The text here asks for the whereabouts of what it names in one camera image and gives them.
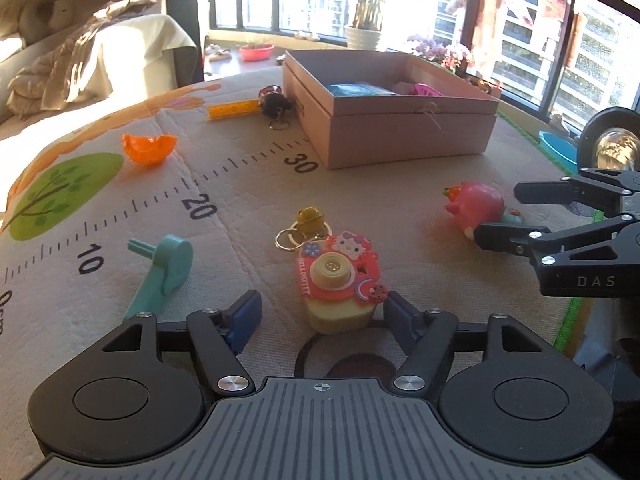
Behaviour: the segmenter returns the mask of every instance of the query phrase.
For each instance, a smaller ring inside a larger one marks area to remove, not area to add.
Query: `pink box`
[[[390,89],[424,83],[442,96],[334,97],[325,87]],[[483,153],[498,100],[417,56],[360,50],[288,51],[284,93],[330,170],[432,156]]]

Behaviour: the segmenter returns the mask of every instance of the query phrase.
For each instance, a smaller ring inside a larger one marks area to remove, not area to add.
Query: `white flower pot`
[[[344,27],[347,36],[347,47],[351,50],[377,50],[380,43],[378,30],[362,30],[350,26]]]

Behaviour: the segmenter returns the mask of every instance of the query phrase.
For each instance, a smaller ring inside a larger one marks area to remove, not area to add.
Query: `pink flowers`
[[[409,36],[407,41],[415,43],[412,50],[418,56],[427,61],[440,63],[452,72],[455,72],[464,60],[468,66],[473,66],[471,52],[463,44],[444,46],[442,43],[436,43],[433,38],[423,38],[417,34]]]

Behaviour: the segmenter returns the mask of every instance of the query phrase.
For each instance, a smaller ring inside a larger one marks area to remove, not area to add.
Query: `pink bowl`
[[[241,46],[239,51],[240,57],[243,61],[264,61],[265,59],[269,59],[271,56],[273,45],[270,43],[256,45],[253,47],[245,45]]]

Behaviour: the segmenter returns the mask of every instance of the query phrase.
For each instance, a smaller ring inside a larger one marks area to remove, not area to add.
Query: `stuffed animal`
[[[67,28],[74,22],[74,4],[71,0],[32,2],[20,11],[18,31],[27,45]]]

